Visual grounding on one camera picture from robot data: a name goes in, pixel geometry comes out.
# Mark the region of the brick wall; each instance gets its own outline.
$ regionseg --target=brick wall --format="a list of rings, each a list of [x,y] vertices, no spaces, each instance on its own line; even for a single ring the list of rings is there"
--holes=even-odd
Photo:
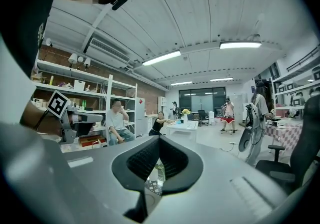
[[[52,63],[56,63],[59,65],[63,65],[63,66],[69,66],[69,62],[68,59],[70,57],[70,53],[59,50],[59,49],[55,49],[52,47],[48,47],[48,46],[42,46],[42,48],[40,49],[39,52],[39,59],[41,60],[45,60],[48,62],[52,62]],[[75,65],[73,65],[73,68],[77,68],[79,67],[80,70],[84,71],[85,67],[83,66],[83,63],[77,63]],[[142,81],[139,81],[135,78],[132,78],[130,76],[127,76],[123,73],[117,72],[115,70],[109,69],[105,66],[99,65],[98,63],[95,63],[93,61],[91,61],[90,67],[87,69],[88,73],[92,73],[92,74],[96,74],[99,76],[103,76],[108,78],[109,75],[113,75],[113,79],[119,82],[124,82],[127,84],[131,84],[131,85],[136,85],[136,83],[138,84],[138,90],[137,90],[137,96],[141,97],[141,98],[145,98],[145,109],[147,114],[151,114],[152,111],[154,111],[154,113],[157,113],[157,107],[158,107],[158,97],[159,96],[165,96],[165,92],[157,89],[153,86],[150,86],[149,84],[146,84]],[[46,79],[46,83],[49,83],[50,81],[50,77],[52,74],[48,74],[48,73],[43,73],[43,76],[47,77]],[[61,82],[65,82],[68,83],[70,82],[71,85],[74,85],[74,79],[71,78],[67,78],[67,77],[62,77],[62,76],[58,76],[58,75],[54,75],[54,79],[53,79],[53,85],[59,85]],[[90,84],[90,89],[96,88],[96,84],[94,83],[88,83],[86,82],[85,87],[87,87],[87,85]],[[117,88],[112,88],[111,93],[114,93],[115,95],[118,96],[125,96],[126,92],[125,90],[121,90],[121,89],[117,89]],[[36,98],[43,98],[43,99],[50,99],[51,96],[51,92],[47,92],[47,91],[41,91],[41,90],[36,90],[36,92],[34,93],[34,96]],[[78,96],[78,95],[74,95],[74,96],[70,96],[70,97],[76,97],[76,98],[80,98],[80,99],[85,99],[86,100],[86,106],[87,107],[92,107],[94,109],[98,109],[99,107],[99,99],[98,98],[91,98],[91,97],[85,97],[85,96]]]

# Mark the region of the air conditioner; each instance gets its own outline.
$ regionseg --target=air conditioner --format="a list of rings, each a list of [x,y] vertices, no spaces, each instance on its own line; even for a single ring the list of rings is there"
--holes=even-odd
[[[88,57],[103,62],[109,66],[115,68],[125,68],[128,66],[127,63],[118,60],[116,57],[112,57],[101,50],[98,50],[92,46],[89,46],[85,53]]]
[[[96,38],[91,39],[85,54],[117,68],[128,66],[130,61],[130,58],[120,52],[117,48]]]

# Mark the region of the black shirt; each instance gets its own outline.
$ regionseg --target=black shirt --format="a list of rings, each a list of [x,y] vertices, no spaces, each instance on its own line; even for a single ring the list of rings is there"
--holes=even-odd
[[[3,40],[27,76],[42,44],[46,21],[54,0],[3,0],[1,33]]]
[[[163,124],[164,124],[164,123],[158,123],[157,120],[163,120],[163,119],[157,118],[157,119],[154,121],[155,123],[154,123],[154,125],[153,125],[153,127],[152,127],[152,130],[157,131],[157,132],[160,132],[160,130],[161,130],[161,128],[163,127]]]

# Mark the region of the fluorescent light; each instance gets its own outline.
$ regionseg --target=fluorescent light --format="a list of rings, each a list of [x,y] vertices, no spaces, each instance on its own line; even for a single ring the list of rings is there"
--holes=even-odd
[[[211,79],[211,82],[218,82],[218,81],[231,81],[233,78],[219,78],[219,79]]]
[[[172,83],[171,86],[175,86],[175,85],[183,85],[183,84],[190,84],[192,82],[178,82],[178,83]]]
[[[169,54],[166,54],[166,55],[163,55],[163,56],[151,59],[151,60],[147,60],[147,61],[143,62],[142,64],[144,66],[149,66],[149,65],[153,65],[153,64],[155,64],[157,62],[160,62],[160,61],[163,61],[163,60],[167,60],[167,59],[170,59],[170,58],[175,58],[175,57],[178,57],[178,56],[181,56],[180,50],[171,52]]]
[[[261,42],[220,42],[220,49],[259,48]]]

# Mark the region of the flower vase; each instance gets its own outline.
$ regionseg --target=flower vase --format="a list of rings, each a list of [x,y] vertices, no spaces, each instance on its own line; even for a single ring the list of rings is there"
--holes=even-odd
[[[188,115],[187,115],[187,114],[184,114],[184,115],[183,115],[183,120],[184,120],[184,121],[183,121],[184,123],[187,123],[187,122],[188,122]]]

